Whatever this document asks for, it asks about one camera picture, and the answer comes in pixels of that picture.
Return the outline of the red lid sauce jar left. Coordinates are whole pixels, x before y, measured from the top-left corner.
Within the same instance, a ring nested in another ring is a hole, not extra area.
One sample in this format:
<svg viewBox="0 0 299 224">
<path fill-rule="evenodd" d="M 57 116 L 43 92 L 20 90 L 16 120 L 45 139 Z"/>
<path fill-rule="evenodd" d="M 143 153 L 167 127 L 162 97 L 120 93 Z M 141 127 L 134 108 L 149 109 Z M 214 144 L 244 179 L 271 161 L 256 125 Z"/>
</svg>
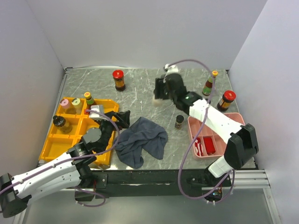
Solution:
<svg viewBox="0 0 299 224">
<path fill-rule="evenodd" d="M 115 88 L 117 91 L 124 91 L 126 86 L 124 82 L 124 72 L 122 70 L 115 70 L 113 73 Z"/>
</svg>

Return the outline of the dark blue cloth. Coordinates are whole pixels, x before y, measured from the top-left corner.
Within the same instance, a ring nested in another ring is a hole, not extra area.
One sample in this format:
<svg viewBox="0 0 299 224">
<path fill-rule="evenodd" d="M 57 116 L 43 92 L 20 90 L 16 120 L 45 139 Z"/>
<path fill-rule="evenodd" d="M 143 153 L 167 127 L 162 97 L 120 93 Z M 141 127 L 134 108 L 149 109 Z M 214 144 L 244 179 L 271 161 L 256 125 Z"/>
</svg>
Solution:
<svg viewBox="0 0 299 224">
<path fill-rule="evenodd" d="M 167 142 L 168 134 L 162 126 L 140 117 L 128 129 L 121 132 L 115 151 L 122 163 L 138 169 L 144 164 L 142 150 L 161 160 Z"/>
</svg>

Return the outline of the green lid cream bottle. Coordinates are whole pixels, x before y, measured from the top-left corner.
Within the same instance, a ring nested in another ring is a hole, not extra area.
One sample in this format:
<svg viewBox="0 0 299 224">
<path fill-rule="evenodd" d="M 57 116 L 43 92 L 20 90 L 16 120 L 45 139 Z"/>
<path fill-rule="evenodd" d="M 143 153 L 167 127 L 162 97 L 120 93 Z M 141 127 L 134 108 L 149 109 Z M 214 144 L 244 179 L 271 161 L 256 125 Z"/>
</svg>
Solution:
<svg viewBox="0 0 299 224">
<path fill-rule="evenodd" d="M 79 98 L 74 98 L 71 102 L 72 106 L 76 110 L 76 114 L 81 114 L 83 104 Z"/>
</svg>

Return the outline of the red lid sauce jar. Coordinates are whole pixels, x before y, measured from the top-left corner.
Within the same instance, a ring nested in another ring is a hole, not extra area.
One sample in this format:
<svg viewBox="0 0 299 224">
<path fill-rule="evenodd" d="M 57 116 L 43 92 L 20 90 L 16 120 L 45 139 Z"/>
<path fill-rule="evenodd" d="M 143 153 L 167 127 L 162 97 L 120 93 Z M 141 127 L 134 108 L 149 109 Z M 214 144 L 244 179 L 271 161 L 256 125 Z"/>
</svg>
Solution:
<svg viewBox="0 0 299 224">
<path fill-rule="evenodd" d="M 221 112 L 225 112 L 236 99 L 236 93 L 232 90 L 227 90 L 223 93 L 222 98 L 217 104 L 217 109 Z"/>
<path fill-rule="evenodd" d="M 122 70 L 115 70 L 113 73 L 115 88 L 117 91 L 124 91 L 126 86 L 124 82 L 124 72 Z"/>
</svg>

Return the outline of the red packet in tray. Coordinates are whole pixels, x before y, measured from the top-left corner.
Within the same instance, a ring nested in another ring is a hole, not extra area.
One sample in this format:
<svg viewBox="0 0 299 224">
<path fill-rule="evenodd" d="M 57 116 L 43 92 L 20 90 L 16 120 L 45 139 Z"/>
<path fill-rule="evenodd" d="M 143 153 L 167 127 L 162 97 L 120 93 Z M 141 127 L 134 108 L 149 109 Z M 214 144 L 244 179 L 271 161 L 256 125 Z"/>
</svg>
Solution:
<svg viewBox="0 0 299 224">
<path fill-rule="evenodd" d="M 211 137 L 204 137 L 203 140 L 204 140 L 204 145 L 205 145 L 205 148 L 206 148 L 206 153 L 208 155 L 214 154 L 216 152 L 216 150 L 215 150 L 212 138 Z"/>
</svg>

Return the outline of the pink compartment tray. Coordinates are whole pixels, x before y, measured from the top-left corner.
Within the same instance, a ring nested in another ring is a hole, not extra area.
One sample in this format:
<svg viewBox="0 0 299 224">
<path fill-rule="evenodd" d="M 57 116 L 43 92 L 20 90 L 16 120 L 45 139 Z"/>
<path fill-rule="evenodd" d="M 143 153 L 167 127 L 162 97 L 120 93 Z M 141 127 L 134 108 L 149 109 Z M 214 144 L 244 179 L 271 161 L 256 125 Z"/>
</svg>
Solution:
<svg viewBox="0 0 299 224">
<path fill-rule="evenodd" d="M 189 137 L 190 137 L 190 141 L 193 140 L 193 138 L 195 137 L 195 134 L 197 134 L 198 130 L 201 128 L 202 122 L 200 122 L 199 120 L 192 118 L 192 117 L 188 117 L 188 132 L 189 132 Z M 203 156 L 197 156 L 195 153 L 195 147 L 194 144 L 191 147 L 191 153 L 192 156 L 195 160 L 199 161 L 199 160 L 208 160 L 208 159 L 218 159 L 219 157 L 221 157 L 222 155 L 224 155 L 225 149 L 227 144 L 221 139 L 221 137 L 219 135 L 216 134 L 216 132 L 214 132 L 212 129 L 210 129 L 209 127 L 207 127 L 206 125 L 204 125 L 201 133 L 197 136 L 201 139 L 201 143 L 203 145 Z M 208 155 L 206 153 L 206 148 L 204 145 L 204 137 L 211 137 L 213 140 L 213 144 L 215 147 L 216 152 L 212 155 Z"/>
</svg>

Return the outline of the aluminium frame rail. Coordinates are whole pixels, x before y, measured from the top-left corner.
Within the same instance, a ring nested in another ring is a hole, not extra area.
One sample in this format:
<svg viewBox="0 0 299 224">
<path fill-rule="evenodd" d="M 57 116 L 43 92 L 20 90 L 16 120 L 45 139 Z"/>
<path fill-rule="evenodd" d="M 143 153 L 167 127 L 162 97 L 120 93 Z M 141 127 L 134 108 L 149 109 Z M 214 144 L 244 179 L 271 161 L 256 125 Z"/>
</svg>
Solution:
<svg viewBox="0 0 299 224">
<path fill-rule="evenodd" d="M 238 170 L 220 203 L 202 204 L 203 224 L 281 224 L 265 170 Z"/>
</svg>

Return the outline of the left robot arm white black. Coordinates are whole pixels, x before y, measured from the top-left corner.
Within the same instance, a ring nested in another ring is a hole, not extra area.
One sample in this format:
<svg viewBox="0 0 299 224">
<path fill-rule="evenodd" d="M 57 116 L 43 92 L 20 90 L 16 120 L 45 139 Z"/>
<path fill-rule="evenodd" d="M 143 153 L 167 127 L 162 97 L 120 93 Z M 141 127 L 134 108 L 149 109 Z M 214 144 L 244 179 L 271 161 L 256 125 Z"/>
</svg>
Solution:
<svg viewBox="0 0 299 224">
<path fill-rule="evenodd" d="M 87 188 L 93 183 L 89 165 L 98 155 L 111 151 L 108 145 L 114 131 L 129 128 L 130 111 L 97 114 L 98 128 L 90 128 L 79 143 L 54 160 L 31 171 L 12 176 L 0 177 L 0 212 L 4 218 L 23 212 L 34 201 L 65 188 L 78 186 Z"/>
</svg>

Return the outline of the small spice jar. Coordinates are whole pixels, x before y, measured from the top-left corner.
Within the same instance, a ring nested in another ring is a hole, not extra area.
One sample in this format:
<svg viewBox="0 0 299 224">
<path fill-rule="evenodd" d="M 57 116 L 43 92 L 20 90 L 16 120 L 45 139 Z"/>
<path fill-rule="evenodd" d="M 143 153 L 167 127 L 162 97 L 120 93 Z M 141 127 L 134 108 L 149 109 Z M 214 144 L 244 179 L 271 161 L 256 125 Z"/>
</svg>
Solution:
<svg viewBox="0 0 299 224">
<path fill-rule="evenodd" d="M 184 116 L 183 115 L 178 115 L 176 117 L 175 128 L 177 130 L 180 130 L 182 128 L 183 122 L 184 122 Z"/>
</svg>

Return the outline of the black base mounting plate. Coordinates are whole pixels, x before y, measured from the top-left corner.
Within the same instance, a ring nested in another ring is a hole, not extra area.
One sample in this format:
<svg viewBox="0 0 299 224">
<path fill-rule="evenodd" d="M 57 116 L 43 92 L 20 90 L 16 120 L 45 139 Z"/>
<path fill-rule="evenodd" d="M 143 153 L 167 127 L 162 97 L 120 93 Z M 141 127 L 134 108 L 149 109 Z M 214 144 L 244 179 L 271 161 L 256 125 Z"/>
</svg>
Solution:
<svg viewBox="0 0 299 224">
<path fill-rule="evenodd" d="M 201 196 L 202 189 L 213 188 L 221 178 L 215 178 L 207 169 L 184 169 L 180 183 L 183 191 L 191 197 Z M 93 170 L 92 175 L 79 185 L 93 188 L 107 197 L 122 196 L 177 196 L 178 170 Z"/>
</svg>

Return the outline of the yellow cap chili sauce bottle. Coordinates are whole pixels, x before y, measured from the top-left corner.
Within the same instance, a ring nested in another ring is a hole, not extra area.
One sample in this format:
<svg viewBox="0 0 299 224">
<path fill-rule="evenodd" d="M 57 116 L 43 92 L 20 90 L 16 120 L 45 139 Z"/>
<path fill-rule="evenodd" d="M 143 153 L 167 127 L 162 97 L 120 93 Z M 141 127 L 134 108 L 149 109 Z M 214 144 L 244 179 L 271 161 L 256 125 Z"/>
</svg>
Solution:
<svg viewBox="0 0 299 224">
<path fill-rule="evenodd" d="M 215 81 L 216 77 L 218 76 L 218 71 L 213 70 L 212 71 L 212 76 L 209 77 L 209 79 L 206 81 L 205 86 L 202 90 L 202 94 L 204 96 L 209 96 L 212 92 L 212 87 L 213 87 L 213 81 Z"/>
</svg>

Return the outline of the yellow cap green label bottle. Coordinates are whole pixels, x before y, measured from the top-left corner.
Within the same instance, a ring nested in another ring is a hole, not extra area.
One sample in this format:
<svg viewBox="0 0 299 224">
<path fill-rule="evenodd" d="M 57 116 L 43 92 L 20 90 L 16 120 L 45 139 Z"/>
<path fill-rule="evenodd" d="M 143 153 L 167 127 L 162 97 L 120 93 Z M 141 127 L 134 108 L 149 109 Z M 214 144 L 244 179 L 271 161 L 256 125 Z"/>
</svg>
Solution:
<svg viewBox="0 0 299 224">
<path fill-rule="evenodd" d="M 91 109 L 91 106 L 96 105 L 96 102 L 89 91 L 84 93 L 84 97 L 86 100 L 87 109 Z"/>
</svg>

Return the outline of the red lid sauce jar right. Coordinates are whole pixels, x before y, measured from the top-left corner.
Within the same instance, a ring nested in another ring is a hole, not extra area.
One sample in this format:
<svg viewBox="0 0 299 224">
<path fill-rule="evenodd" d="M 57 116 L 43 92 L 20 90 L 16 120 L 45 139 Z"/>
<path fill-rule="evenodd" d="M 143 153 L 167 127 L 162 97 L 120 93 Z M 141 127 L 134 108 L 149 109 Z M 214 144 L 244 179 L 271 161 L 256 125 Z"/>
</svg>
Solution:
<svg viewBox="0 0 299 224">
<path fill-rule="evenodd" d="M 217 109 L 221 112 L 225 112 L 236 99 L 236 93 L 232 90 L 227 90 L 223 93 L 222 98 L 217 104 Z"/>
</svg>

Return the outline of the round black cap dark bottle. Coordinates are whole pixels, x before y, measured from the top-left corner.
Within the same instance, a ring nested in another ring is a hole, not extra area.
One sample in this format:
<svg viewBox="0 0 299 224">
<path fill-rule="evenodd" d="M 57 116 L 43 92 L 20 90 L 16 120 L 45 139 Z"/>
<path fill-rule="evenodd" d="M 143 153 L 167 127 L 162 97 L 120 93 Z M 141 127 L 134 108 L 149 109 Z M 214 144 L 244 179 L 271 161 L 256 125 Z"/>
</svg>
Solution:
<svg viewBox="0 0 299 224">
<path fill-rule="evenodd" d="M 63 116 L 53 116 L 53 125 L 62 134 L 69 134 L 72 131 L 72 125 Z"/>
</svg>

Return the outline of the white powder bottle black cap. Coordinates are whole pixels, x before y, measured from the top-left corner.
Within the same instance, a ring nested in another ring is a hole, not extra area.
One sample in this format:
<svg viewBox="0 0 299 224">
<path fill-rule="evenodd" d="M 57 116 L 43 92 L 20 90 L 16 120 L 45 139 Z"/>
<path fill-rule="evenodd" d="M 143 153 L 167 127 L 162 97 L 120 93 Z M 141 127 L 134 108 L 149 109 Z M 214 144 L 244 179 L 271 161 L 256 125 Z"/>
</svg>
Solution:
<svg viewBox="0 0 299 224">
<path fill-rule="evenodd" d="M 152 99 L 152 105 L 154 106 L 154 107 L 159 107 L 159 106 L 161 106 L 162 104 L 164 103 L 164 101 L 162 100 L 162 99 L 156 99 L 156 98 L 153 98 Z"/>
</svg>

